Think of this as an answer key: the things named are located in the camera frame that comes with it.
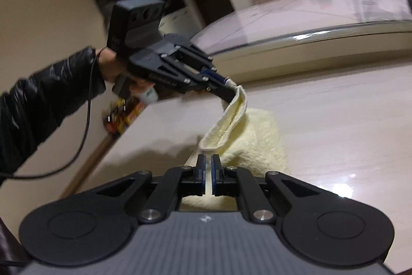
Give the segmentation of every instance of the black puffer jacket sleeve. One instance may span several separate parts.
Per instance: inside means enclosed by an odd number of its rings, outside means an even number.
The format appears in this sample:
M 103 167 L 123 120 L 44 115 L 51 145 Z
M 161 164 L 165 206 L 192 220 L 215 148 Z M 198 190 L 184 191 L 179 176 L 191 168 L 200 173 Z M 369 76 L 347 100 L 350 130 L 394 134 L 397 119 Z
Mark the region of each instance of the black puffer jacket sleeve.
M 95 51 L 88 47 L 20 79 L 0 97 L 0 171 L 15 172 L 89 94 Z M 93 69 L 92 96 L 106 89 L 100 70 Z

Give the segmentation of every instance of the dark clothing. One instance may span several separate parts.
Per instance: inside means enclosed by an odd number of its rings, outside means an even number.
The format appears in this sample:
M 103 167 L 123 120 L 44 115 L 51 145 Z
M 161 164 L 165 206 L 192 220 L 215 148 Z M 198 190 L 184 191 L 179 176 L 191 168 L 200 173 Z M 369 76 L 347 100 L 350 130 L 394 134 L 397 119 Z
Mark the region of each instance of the dark clothing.
M 27 79 L 20 79 L 0 97 L 0 171 L 14 173 L 62 123 L 81 107 L 89 95 L 91 65 L 88 47 Z M 92 97 L 105 91 L 99 67 L 93 69 Z M 1 261 L 27 262 L 24 249 L 0 219 Z M 19 272 L 0 265 L 0 275 Z

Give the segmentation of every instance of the white logo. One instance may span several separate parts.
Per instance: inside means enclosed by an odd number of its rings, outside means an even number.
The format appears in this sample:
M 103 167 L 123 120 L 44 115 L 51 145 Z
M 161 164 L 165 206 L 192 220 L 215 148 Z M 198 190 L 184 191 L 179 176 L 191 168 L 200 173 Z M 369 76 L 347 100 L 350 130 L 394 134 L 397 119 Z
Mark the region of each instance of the white logo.
M 207 223 L 208 221 L 211 221 L 213 218 L 210 217 L 209 215 L 205 214 L 203 217 L 200 217 L 199 220 L 203 221 L 204 223 Z

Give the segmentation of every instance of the silver screw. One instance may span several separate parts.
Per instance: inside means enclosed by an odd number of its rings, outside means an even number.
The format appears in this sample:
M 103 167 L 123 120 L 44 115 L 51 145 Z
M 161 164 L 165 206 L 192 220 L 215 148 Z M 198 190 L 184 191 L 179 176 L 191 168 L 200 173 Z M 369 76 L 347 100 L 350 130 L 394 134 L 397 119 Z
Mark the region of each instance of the silver screw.
M 143 210 L 140 214 L 142 216 L 143 219 L 145 220 L 156 220 L 159 219 L 161 216 L 160 211 L 157 211 L 155 209 L 147 209 L 147 210 Z
M 257 210 L 253 213 L 255 219 L 266 221 L 273 218 L 273 213 L 269 210 Z

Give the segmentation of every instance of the towel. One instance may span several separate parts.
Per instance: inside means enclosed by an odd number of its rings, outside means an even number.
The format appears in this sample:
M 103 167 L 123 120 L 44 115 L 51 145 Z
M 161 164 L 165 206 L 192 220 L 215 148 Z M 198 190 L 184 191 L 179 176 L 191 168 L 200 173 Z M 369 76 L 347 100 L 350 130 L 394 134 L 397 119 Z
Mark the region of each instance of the towel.
M 201 139 L 186 165 L 196 166 L 198 154 L 205 154 L 208 159 L 212 154 L 219 154 L 223 167 L 247 168 L 254 176 L 264 177 L 271 170 L 288 173 L 286 155 L 273 113 L 247 108 L 244 88 L 230 79 L 226 85 L 235 89 L 236 95 L 229 105 L 223 102 L 222 117 Z M 237 210 L 234 198 L 212 195 L 210 171 L 208 165 L 205 195 L 184 197 L 181 211 Z

